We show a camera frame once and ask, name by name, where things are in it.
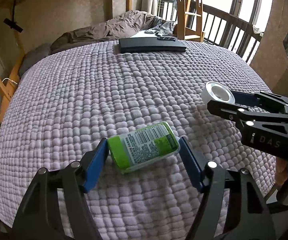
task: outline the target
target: white curtain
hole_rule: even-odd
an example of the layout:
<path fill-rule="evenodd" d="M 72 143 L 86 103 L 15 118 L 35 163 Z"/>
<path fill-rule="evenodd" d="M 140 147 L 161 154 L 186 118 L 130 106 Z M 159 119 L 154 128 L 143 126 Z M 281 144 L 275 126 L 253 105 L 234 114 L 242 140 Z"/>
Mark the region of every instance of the white curtain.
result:
<path fill-rule="evenodd" d="M 150 14 L 157 14 L 157 0 L 142 0 L 142 11 L 148 12 Z"/>

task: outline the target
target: product label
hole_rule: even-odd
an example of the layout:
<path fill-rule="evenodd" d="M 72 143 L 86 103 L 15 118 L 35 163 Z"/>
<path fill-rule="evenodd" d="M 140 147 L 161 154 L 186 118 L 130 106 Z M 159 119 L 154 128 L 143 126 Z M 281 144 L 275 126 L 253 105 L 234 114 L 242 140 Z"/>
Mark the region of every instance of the product label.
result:
<path fill-rule="evenodd" d="M 169 154 L 177 149 L 174 137 L 162 123 L 139 131 L 120 135 L 133 164 L 140 164 L 153 158 Z"/>

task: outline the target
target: green container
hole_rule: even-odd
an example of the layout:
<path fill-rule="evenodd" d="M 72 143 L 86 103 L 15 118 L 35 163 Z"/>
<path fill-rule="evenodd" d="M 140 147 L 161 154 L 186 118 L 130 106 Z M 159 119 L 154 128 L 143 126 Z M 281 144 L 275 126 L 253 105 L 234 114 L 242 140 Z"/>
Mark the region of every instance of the green container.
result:
<path fill-rule="evenodd" d="M 179 144 L 167 122 L 111 137 L 108 146 L 122 173 L 138 170 L 179 150 Z"/>

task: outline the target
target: quilted bedspread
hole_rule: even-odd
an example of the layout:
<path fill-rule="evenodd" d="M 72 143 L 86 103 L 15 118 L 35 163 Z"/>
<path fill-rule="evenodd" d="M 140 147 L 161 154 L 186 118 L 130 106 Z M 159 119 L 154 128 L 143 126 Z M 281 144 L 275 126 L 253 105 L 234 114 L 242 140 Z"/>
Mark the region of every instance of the quilted bedspread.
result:
<path fill-rule="evenodd" d="M 207 81 L 231 90 L 270 91 L 227 49 L 183 41 L 185 53 L 119 54 L 118 41 L 66 50 L 38 62 L 21 80 L 0 128 L 0 219 L 12 226 L 36 171 L 66 167 L 100 139 L 166 121 L 177 138 L 225 169 L 246 167 L 265 194 L 275 157 L 241 144 L 228 120 L 211 115 L 201 100 Z M 65 233 L 73 236 L 63 192 Z M 217 234 L 223 230 L 225 192 Z M 122 175 L 111 156 L 86 196 L 103 239 L 184 239 L 202 199 L 178 154 Z"/>

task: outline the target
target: white cable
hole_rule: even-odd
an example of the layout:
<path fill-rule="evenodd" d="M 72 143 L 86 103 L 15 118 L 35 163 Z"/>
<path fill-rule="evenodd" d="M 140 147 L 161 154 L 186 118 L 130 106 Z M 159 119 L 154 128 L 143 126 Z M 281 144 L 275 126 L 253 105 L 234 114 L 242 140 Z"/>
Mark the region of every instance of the white cable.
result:
<path fill-rule="evenodd" d="M 10 82 L 14 83 L 15 85 L 18 85 L 14 80 L 11 80 L 9 78 L 4 78 L 2 82 L 4 82 L 6 79 L 8 79 Z"/>

